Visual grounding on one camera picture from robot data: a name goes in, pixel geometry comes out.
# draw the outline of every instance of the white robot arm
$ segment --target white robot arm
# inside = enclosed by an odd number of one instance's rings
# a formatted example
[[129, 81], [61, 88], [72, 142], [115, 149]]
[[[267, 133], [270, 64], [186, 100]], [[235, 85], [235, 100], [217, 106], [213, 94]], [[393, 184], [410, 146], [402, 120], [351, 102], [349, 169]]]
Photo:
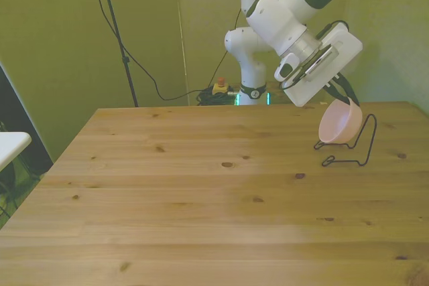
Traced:
[[[282, 59], [275, 78], [283, 82], [285, 93], [296, 106], [304, 106], [363, 49], [344, 24], [338, 24], [322, 40], [307, 30], [304, 24], [332, 0], [253, 0], [248, 7], [251, 1], [242, 0], [247, 22], [259, 36], [257, 42], [264, 42], [261, 48], [273, 48]], [[227, 49], [234, 54], [231, 46]], [[241, 67], [243, 79], [249, 77], [245, 66]], [[252, 93], [243, 88], [243, 96]]]
[[[256, 0], [241, 0], [241, 10], [247, 14]], [[266, 67], [253, 57], [256, 52], [270, 52], [273, 48], [259, 37], [251, 27], [229, 31], [225, 47], [241, 67], [240, 103], [242, 105], [266, 104]]]

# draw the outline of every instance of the black bracket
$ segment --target black bracket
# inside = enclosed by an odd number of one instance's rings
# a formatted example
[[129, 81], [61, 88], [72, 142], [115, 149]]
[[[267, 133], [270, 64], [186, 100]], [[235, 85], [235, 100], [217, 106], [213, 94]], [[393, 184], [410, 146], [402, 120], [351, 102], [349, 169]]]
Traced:
[[371, 144], [369, 145], [369, 150], [368, 150], [368, 154], [367, 154], [367, 159], [364, 163], [361, 163], [358, 160], [337, 160], [336, 157], [334, 155], [329, 156], [326, 160], [323, 161], [322, 166], [323, 167], [328, 167], [333, 163], [357, 163], [359, 164], [360, 167], [365, 167], [368, 162], [369, 162], [369, 158], [371, 157], [371, 151], [373, 148], [373, 144], [374, 144], [374, 140], [375, 140], [375, 134], [377, 132], [377, 117], [375, 117], [374, 114], [370, 114], [368, 115], [368, 117], [366, 118], [365, 122], [363, 123], [361, 132], [359, 133], [359, 135], [356, 138], [355, 144], [353, 146], [350, 146], [348, 143], [343, 143], [343, 144], [336, 144], [336, 143], [323, 143], [322, 141], [319, 141], [315, 146], [314, 149], [315, 150], [320, 150], [323, 147], [326, 146], [339, 146], [339, 145], [345, 145], [346, 147], [348, 147], [350, 150], [353, 150], [354, 148], [356, 148], [357, 144], [359, 143], [359, 139], [361, 138], [361, 135], [363, 133], [363, 130], [365, 130], [365, 127], [368, 124], [368, 121], [370, 118], [374, 119], [374, 130], [373, 130], [373, 136], [371, 139]]

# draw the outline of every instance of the cable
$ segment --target cable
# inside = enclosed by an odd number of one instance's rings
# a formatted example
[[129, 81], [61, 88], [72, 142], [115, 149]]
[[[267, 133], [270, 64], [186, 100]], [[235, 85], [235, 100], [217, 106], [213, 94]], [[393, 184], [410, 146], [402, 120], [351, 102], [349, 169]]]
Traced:
[[320, 33], [318, 33], [317, 35], [316, 35], [316, 39], [317, 40], [321, 40], [322, 39], [322, 37], [323, 36], [325, 36], [326, 35], [326, 33], [334, 26], [334, 24], [336, 24], [336, 23], [343, 23], [343, 24], [345, 24], [346, 25], [346, 27], [347, 27], [347, 30], [348, 31], [350, 31], [350, 27], [349, 27], [349, 25], [348, 25], [348, 23], [345, 21], [345, 20], [336, 20], [336, 21], [333, 21], [332, 23], [329, 23], [328, 25], [326, 25], [326, 27], [324, 28], [324, 29], [322, 29], [322, 31], [320, 32]]
[[223, 60], [225, 59], [225, 57], [227, 57], [227, 54], [228, 54], [228, 51], [226, 51], [226, 52], [223, 54], [223, 57], [222, 57], [221, 61], [219, 62], [219, 65], [217, 66], [216, 70], [214, 71], [213, 76], [212, 76], [212, 79], [211, 79], [211, 80], [210, 80], [210, 82], [208, 83], [208, 86], [207, 86], [207, 87], [210, 87], [210, 85], [212, 84], [212, 81], [215, 79], [215, 76], [216, 76], [216, 74], [217, 74], [217, 71], [219, 70], [219, 67], [221, 67], [221, 65], [222, 65]]
[[343, 23], [343, 24], [345, 24], [346, 25], [346, 27], [347, 27], [347, 30], [348, 31], [350, 31], [350, 26], [349, 26], [349, 24], [345, 21], [345, 20], [336, 20], [336, 21], [333, 21], [332, 22], [332, 24], [334, 25], [335, 23]]
[[13, 196], [13, 194], [11, 193], [11, 190], [9, 190], [7, 188], [7, 186], [3, 183], [0, 182], [0, 186], [6, 191], [6, 193], [11, 197], [12, 201], [13, 201], [13, 205], [15, 206], [15, 208], [18, 210], [18, 205], [16, 203], [15, 197]]
[[5, 215], [6, 215], [6, 217], [8, 217], [9, 219], [11, 218], [11, 215], [10, 215], [10, 214], [8, 214], [8, 213], [7, 213], [7, 211], [6, 211], [2, 206], [0, 206], [0, 211], [3, 211], [3, 213], [2, 213], [2, 214], [5, 214]]
[[[213, 86], [203, 90], [197, 97], [199, 106], [210, 106], [210, 105], [231, 105], [235, 102], [235, 95], [228, 95], [228, 93], [216, 93], [212, 94]], [[228, 87], [229, 92], [233, 92], [234, 89]]]
[[[235, 19], [234, 30], [237, 28], [237, 24], [239, 23], [240, 14], [241, 14], [241, 8], [240, 8], [240, 10], [239, 10], [239, 13], [237, 14], [237, 18]], [[215, 79], [215, 76], [216, 76], [216, 74], [217, 74], [217, 71], [218, 71], [218, 70], [219, 70], [219, 68], [221, 67], [221, 65], [222, 65], [222, 63], [223, 63], [223, 60], [225, 59], [225, 57], [227, 56], [227, 54], [228, 54], [228, 51], [226, 51], [226, 52], [223, 54], [222, 59], [221, 59], [221, 61], [219, 62], [219, 65], [217, 66], [216, 70], [214, 71], [213, 76], [212, 76], [212, 78], [211, 78], [210, 82], [208, 83], [208, 86], [207, 86], [207, 87], [210, 87], [210, 86], [211, 86], [212, 81]]]
[[159, 89], [158, 89], [158, 84], [157, 84], [157, 82], [156, 82], [156, 80], [155, 80], [155, 78], [153, 78], [153, 76], [133, 57], [133, 55], [131, 55], [131, 53], [127, 50], [127, 48], [125, 47], [125, 45], [122, 43], [122, 41], [118, 38], [118, 36], [117, 36], [117, 34], [116, 34], [116, 32], [115, 32], [115, 30], [113, 29], [113, 26], [112, 26], [112, 24], [111, 24], [111, 22], [109, 21], [109, 18], [107, 18], [107, 16], [106, 16], [106, 13], [105, 13], [105, 10], [104, 10], [104, 8], [103, 8], [103, 3], [101, 2], [101, 0], [99, 0], [99, 5], [100, 5], [100, 8], [101, 8], [101, 13], [103, 14], [103, 17], [105, 18], [105, 20], [106, 20], [106, 22], [109, 24], [109, 27], [110, 27], [110, 29], [111, 29], [111, 31], [113, 32], [113, 34], [115, 35], [115, 37], [118, 39], [118, 41], [120, 41], [121, 42], [121, 45], [123, 46], [123, 49], [125, 50], [125, 52], [129, 55], [129, 57], [149, 76], [149, 78], [154, 82], [154, 85], [155, 85], [155, 89], [156, 89], [156, 92], [157, 92], [157, 94], [158, 94], [158, 96], [162, 99], [162, 100], [164, 100], [164, 101], [169, 101], [169, 100], [177, 100], [177, 99], [179, 99], [179, 98], [182, 98], [182, 97], [184, 97], [184, 96], [186, 96], [186, 95], [188, 95], [188, 94], [191, 94], [191, 93], [194, 93], [194, 92], [201, 92], [202, 90], [192, 90], [192, 91], [190, 91], [190, 92], [187, 92], [186, 94], [183, 94], [183, 95], [180, 95], [180, 96], [177, 96], [177, 97], [174, 97], [174, 98], [164, 98], [162, 95], [161, 95], [161, 93], [160, 93], [160, 91], [159, 91]]
[[239, 13], [237, 14], [237, 18], [235, 19], [234, 29], [237, 29], [237, 24], [239, 23], [240, 14], [241, 14], [241, 8], [239, 10]]

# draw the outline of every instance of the green wall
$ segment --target green wall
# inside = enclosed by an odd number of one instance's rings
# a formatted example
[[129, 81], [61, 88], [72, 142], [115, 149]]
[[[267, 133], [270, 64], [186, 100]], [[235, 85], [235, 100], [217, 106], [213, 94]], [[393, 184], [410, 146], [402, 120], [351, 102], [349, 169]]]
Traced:
[[347, 20], [364, 44], [349, 68], [359, 98], [429, 113], [429, 0], [349, 0]]
[[[165, 96], [186, 92], [177, 0], [113, 0], [123, 41]], [[97, 108], [132, 99], [97, 0], [0, 0], [0, 62], [55, 160]], [[141, 106], [162, 102], [131, 65]]]

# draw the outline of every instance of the wire stand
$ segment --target wire stand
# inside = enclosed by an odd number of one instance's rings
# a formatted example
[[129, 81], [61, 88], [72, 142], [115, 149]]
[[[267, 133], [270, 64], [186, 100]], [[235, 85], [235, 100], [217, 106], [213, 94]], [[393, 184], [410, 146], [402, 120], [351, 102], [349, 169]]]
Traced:
[[125, 55], [125, 48], [123, 47], [121, 35], [119, 34], [119, 27], [116, 22], [115, 12], [113, 11], [112, 1], [107, 0], [107, 5], [109, 5], [110, 14], [112, 15], [112, 22], [113, 22], [113, 26], [115, 27], [116, 38], [118, 39], [118, 42], [119, 42], [119, 49], [121, 50], [122, 63], [128, 78], [128, 84], [129, 84], [129, 88], [131, 89], [131, 95], [133, 97], [134, 106], [139, 107], [139, 103], [137, 101], [137, 96], [134, 89], [134, 84], [131, 78], [131, 72], [129, 71], [129, 57]]
[[315, 150], [320, 150], [323, 147], [326, 146], [337, 146], [337, 145], [345, 145], [346, 147], [348, 147], [350, 150], [353, 150], [354, 148], [356, 148], [357, 144], [359, 143], [359, 139], [361, 138], [361, 135], [363, 133], [363, 131], [365, 130], [365, 127], [368, 124], [368, 121], [370, 118], [374, 119], [374, 130], [373, 130], [373, 136], [371, 139], [371, 144], [369, 145], [369, 150], [368, 150], [368, 155], [367, 155], [367, 159], [364, 163], [361, 163], [358, 160], [337, 160], [336, 157], [334, 155], [329, 156], [326, 160], [323, 161], [322, 166], [323, 167], [328, 167], [333, 163], [357, 163], [359, 164], [360, 167], [365, 167], [368, 162], [369, 162], [369, 158], [371, 157], [371, 151], [373, 149], [373, 144], [374, 144], [374, 140], [375, 140], [375, 134], [377, 132], [377, 117], [375, 117], [374, 114], [370, 114], [368, 115], [368, 117], [366, 118], [365, 122], [363, 123], [361, 132], [359, 133], [359, 135], [357, 136], [356, 142], [353, 146], [350, 146], [348, 143], [343, 143], [343, 144], [336, 144], [336, 143], [323, 143], [322, 141], [319, 141], [315, 146], [314, 149]]

